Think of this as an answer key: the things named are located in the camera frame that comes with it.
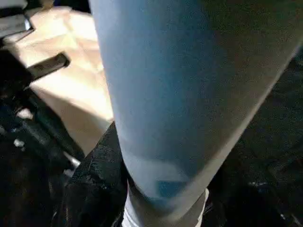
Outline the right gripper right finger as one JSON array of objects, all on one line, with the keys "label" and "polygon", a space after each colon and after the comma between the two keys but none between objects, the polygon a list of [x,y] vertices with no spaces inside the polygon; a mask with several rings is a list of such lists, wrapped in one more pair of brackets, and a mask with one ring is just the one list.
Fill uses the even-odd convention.
[{"label": "right gripper right finger", "polygon": [[251,123],[215,175],[206,227],[303,224],[303,125]]}]

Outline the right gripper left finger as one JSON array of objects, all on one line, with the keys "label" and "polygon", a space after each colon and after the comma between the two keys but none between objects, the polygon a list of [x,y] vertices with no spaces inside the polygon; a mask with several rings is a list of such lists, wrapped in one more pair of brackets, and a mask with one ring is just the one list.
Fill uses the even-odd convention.
[{"label": "right gripper left finger", "polygon": [[127,177],[115,123],[76,168],[63,190],[53,227],[120,227]]}]

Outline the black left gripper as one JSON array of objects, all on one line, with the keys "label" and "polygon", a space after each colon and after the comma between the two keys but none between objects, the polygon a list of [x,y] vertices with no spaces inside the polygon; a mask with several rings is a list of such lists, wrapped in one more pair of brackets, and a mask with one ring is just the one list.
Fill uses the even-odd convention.
[{"label": "black left gripper", "polygon": [[11,50],[34,27],[22,9],[0,11],[0,133],[21,150],[35,152],[50,172],[73,175],[84,159],[60,117],[30,84],[66,68],[64,52],[26,67]]}]

